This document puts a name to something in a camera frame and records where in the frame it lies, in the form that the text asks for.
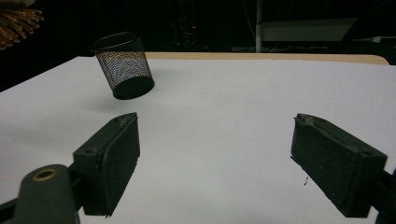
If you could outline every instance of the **mesh pencil cup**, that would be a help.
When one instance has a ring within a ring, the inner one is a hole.
[[[140,35],[125,32],[98,39],[92,45],[113,96],[129,100],[154,87]]]

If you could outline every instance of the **white table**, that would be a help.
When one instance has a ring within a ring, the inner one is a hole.
[[[141,157],[113,217],[89,223],[370,223],[347,219],[290,158],[293,118],[327,119],[396,167],[396,67],[287,60],[148,61],[156,86],[113,98],[95,58],[0,94],[0,203],[36,168],[70,165],[110,119],[137,112]]]

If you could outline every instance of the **black mesh cup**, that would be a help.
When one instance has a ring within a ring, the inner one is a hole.
[[[109,35],[94,42],[91,51],[115,98],[134,99],[154,87],[140,35],[129,32]]]

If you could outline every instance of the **wire mesh container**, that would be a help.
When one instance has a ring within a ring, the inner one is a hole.
[[[115,98],[134,99],[154,87],[140,35],[129,32],[109,35],[94,42],[92,51]]]

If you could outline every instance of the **dark background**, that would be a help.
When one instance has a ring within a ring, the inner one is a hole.
[[[356,18],[375,2],[263,1],[263,20]],[[76,56],[92,56],[94,40],[123,31],[141,34],[146,51],[230,52],[255,46],[256,0],[36,0],[30,7],[42,10],[45,20],[33,35],[0,51],[0,91]]]

